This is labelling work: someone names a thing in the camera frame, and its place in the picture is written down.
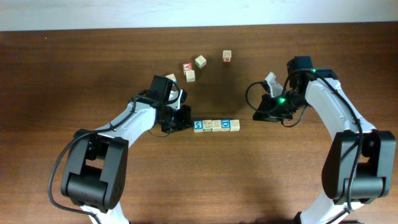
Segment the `blue 5 block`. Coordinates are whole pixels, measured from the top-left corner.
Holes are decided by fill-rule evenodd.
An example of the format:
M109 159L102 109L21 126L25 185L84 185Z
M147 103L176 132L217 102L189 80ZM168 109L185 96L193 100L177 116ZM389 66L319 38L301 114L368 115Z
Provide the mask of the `blue 5 block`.
M194 121L193 130L195 133L204 132L203 121L202 120Z

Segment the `block with animal drawing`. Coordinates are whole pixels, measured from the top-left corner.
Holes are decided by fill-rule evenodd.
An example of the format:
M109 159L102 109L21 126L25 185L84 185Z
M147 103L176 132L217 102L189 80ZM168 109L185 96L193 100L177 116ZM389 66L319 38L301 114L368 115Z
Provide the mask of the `block with animal drawing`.
M213 129L212 120L210 119L203 120L203 131L212 132L212 129Z

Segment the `block 5 with green side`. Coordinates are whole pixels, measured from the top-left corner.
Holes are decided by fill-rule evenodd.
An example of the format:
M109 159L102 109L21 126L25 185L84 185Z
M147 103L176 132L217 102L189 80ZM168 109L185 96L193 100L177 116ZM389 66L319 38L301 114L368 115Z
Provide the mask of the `block 5 with green side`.
M213 132L217 132L217 131L221 131L222 130L222 125L221 125L221 120L220 119L212 120L211 121L211 125L212 125L212 131Z

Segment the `block with blue T side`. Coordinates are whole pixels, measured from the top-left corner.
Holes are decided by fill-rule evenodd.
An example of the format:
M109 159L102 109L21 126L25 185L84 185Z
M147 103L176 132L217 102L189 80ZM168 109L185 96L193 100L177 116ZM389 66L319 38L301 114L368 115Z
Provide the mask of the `block with blue T side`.
M230 131L239 131L240 130L240 122L238 119L231 119L230 125L231 125Z

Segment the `blue D block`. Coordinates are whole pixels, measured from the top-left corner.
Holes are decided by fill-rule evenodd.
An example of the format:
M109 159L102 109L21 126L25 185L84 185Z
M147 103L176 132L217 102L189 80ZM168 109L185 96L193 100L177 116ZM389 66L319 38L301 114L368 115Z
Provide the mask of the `blue D block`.
M231 130L231 120L230 119L222 119L221 120L221 130L222 131L230 131Z

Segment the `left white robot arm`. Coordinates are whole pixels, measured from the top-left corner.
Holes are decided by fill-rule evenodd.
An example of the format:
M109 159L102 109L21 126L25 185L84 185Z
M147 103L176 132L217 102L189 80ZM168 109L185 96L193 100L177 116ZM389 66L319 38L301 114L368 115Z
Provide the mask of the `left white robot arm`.
M78 130L62 154L67 163L60 191L92 223L128 223L121 209L128 150L144 132L160 125L166 135L191 128L187 92L167 77L154 76L149 89L132 95L108 124Z

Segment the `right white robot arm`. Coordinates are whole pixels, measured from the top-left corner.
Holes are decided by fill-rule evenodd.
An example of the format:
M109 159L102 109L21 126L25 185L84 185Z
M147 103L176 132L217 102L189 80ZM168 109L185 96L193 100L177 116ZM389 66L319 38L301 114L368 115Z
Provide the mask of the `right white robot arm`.
M309 56L287 63L284 84L268 74L259 85L266 94L253 120L291 120L298 110L312 107L327 128L332 144L322 169L323 190L293 223L344 223L356 209L386 197L392 185L396 138L364 119L341 88L330 68L314 68Z

